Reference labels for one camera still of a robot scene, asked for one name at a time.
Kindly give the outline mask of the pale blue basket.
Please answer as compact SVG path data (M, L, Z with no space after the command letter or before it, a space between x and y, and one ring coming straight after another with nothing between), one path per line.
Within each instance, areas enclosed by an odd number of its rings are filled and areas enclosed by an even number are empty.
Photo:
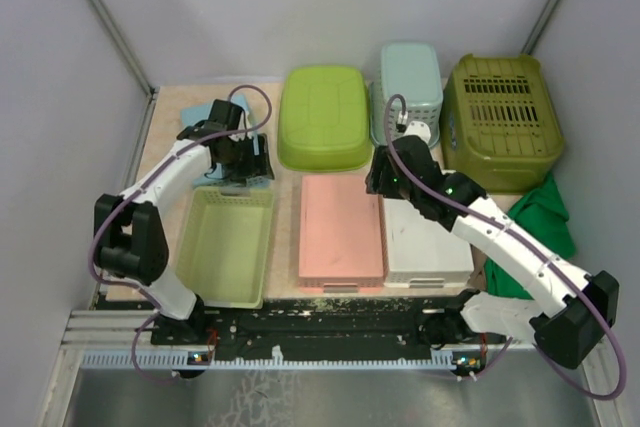
M245 112L245 118L248 122L253 121L253 114L244 94L235 94L232 97L232 102L243 109ZM213 102L210 101L208 103L182 109L180 113L182 127L185 128L194 125L201 120L207 119L212 106ZM214 169L207 171L193 182L194 188L201 186L237 187L244 186L244 183L232 181L229 170L226 167L217 164Z

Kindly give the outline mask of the pink perforated basket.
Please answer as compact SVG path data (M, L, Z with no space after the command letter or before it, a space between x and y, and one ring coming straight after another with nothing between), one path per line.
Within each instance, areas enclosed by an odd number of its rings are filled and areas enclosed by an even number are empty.
M380 289L386 275L379 198L359 174L302 178L298 285L311 292Z

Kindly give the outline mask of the lime green plastic tub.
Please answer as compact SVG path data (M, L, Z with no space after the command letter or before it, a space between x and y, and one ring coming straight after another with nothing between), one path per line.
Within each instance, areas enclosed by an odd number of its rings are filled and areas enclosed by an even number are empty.
M278 111L279 162L300 172L357 170L370 159L368 90L346 65L309 65L287 76Z

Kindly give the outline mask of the white perforated basket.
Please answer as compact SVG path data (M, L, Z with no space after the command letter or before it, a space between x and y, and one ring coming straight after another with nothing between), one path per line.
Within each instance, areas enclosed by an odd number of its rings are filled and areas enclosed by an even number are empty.
M464 286L474 271L471 246L423 218L405 200L381 201L382 245L390 288Z

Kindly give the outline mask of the light green perforated basket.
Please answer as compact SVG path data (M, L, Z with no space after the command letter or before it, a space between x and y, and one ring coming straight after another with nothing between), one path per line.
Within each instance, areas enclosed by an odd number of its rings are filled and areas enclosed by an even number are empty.
M196 188L176 257L177 277L208 307L261 307L273 213L269 188Z

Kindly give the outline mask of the light blue perforated basket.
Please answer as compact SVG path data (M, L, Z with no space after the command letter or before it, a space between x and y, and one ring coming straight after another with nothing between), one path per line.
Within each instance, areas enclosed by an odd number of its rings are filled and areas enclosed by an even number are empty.
M385 126L395 135L395 122L401 102L392 106L393 118L385 115L388 99L401 94L406 101L408 121L429 126L429 146L440 140L439 119L443 103L443 87L436 51L424 42L391 42L380 52L377 77L369 87L370 134L375 145L385 144Z

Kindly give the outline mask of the olive green large container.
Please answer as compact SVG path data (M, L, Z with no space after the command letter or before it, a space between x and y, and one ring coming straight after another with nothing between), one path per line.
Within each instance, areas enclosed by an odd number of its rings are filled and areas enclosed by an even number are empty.
M492 194L538 187L565 146L541 64L527 54L462 57L446 83L439 125L446 167Z

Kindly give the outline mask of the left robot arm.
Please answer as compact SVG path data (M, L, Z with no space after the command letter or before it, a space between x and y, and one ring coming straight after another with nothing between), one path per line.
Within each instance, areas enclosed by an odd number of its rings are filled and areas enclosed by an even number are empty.
M208 320L196 312L201 298L169 266L163 218L194 181L217 168L236 184L274 177L266 136L231 99L214 100L208 116L185 127L141 180L94 205L90 269L106 271L111 285L140 291L161 316L174 319L174 334L189 344L206 336Z

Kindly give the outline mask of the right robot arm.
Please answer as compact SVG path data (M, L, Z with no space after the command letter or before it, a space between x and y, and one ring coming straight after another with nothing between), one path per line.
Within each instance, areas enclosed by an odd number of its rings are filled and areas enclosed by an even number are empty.
M528 293L523 299L486 292L460 295L446 319L461 343L497 333L534 343L561 367L577 368L616 320L620 285L566 261L510 219L479 184L442 171L417 135L374 150L366 191L408 202L422 218L495 261Z

